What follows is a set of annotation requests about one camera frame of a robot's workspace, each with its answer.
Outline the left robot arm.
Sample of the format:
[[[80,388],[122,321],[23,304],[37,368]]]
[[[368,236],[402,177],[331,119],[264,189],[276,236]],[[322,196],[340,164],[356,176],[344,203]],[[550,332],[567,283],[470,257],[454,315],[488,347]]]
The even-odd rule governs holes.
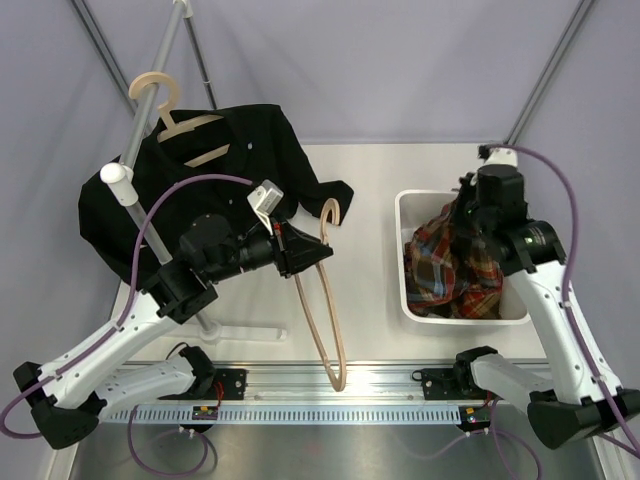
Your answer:
[[[118,373],[151,341],[182,326],[218,295],[216,284],[274,265],[288,278],[332,256],[325,240],[287,221],[254,226],[244,235],[220,215],[197,218],[174,259],[128,301],[120,316],[56,361],[26,362],[14,379],[50,447],[60,450],[86,438],[112,414],[155,399],[201,399],[215,385],[216,369],[197,347],[173,360]]]

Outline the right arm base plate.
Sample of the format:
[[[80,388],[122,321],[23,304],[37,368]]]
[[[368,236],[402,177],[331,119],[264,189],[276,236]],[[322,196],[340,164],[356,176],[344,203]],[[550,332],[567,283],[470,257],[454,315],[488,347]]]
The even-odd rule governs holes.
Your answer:
[[[411,379],[421,385],[425,400],[478,399],[468,375],[459,367],[422,368],[411,373]]]

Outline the plaid shirt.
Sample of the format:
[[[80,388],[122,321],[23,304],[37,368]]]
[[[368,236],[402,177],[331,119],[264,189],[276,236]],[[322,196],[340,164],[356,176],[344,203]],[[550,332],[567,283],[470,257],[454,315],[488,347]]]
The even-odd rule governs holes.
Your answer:
[[[404,244],[407,307],[419,317],[498,319],[504,275],[482,239],[467,240],[454,232],[455,200]]]

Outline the black shirt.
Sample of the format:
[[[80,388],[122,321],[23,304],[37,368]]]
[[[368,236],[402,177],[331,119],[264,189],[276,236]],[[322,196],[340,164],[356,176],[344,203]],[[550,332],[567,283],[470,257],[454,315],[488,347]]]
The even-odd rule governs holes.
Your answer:
[[[299,208],[314,217],[325,201],[335,198],[349,209],[353,189],[342,180],[321,182],[281,107],[241,105],[213,111],[214,121],[162,141],[164,123],[157,123],[141,142],[132,185],[144,210],[172,185],[203,174],[223,174],[252,182],[270,180],[284,193],[277,215],[292,218]],[[152,225],[171,253],[193,221],[206,214],[225,217],[243,233],[257,224],[247,201],[249,187],[233,181],[199,182],[171,195]],[[138,227],[110,189],[94,174],[81,188],[79,230],[122,281],[128,282]]]

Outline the beige hanger of plaid shirt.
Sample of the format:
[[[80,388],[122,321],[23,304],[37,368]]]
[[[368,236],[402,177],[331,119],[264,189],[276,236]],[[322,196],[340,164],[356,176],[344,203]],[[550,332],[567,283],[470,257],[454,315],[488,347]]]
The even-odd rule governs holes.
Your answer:
[[[335,198],[326,200],[319,217],[319,239],[325,245],[329,245],[327,225],[331,224],[333,226],[338,226],[340,224],[341,218],[341,207],[339,205],[339,202]],[[320,261],[319,263],[317,263],[315,265],[315,268],[325,296],[327,313],[337,354],[337,370],[334,370],[332,368],[331,361],[322,342],[320,333],[317,329],[311,309],[309,307],[302,280],[300,279],[298,274],[294,276],[295,286],[307,322],[307,326],[309,328],[309,332],[316,347],[321,364],[328,377],[329,383],[335,392],[342,392],[346,387],[347,359],[340,323],[335,307],[334,295],[323,262]]]

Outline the white plastic basket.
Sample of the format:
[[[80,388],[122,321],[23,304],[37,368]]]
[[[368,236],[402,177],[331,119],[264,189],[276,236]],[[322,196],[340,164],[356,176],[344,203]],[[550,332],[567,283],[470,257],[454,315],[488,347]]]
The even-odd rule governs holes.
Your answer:
[[[512,326],[527,309],[485,242],[456,229],[457,194],[404,190],[395,198],[401,307],[418,331]]]

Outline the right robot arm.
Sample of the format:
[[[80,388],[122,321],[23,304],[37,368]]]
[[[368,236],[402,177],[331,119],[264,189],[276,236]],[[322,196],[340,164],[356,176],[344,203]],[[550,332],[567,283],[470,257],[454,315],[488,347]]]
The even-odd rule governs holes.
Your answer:
[[[487,391],[506,400],[550,449],[626,426],[639,414],[639,392],[622,385],[597,346],[559,237],[549,223],[528,216],[522,174],[513,165],[486,162],[460,184],[454,224],[481,238],[498,261],[534,324],[551,376],[477,347],[456,356],[456,391],[466,397]]]

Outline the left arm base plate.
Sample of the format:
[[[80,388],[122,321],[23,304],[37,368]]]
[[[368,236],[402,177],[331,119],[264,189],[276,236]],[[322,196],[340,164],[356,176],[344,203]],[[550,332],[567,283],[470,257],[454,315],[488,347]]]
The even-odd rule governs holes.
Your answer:
[[[197,400],[242,401],[245,397],[248,372],[242,368],[217,368],[209,389],[196,396]]]

